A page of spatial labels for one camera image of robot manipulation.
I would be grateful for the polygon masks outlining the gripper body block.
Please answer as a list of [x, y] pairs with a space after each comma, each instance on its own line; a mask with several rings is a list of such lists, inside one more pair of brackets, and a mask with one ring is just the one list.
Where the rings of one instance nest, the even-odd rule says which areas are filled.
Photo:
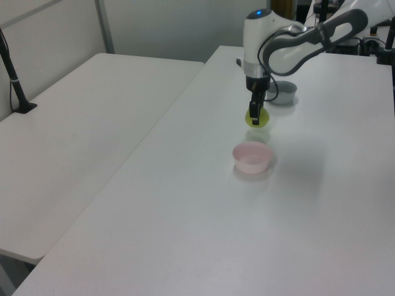
[[252, 93], [264, 93], [270, 88], [271, 78], [268, 75], [262, 78], [251, 78], [246, 76], [246, 88]]

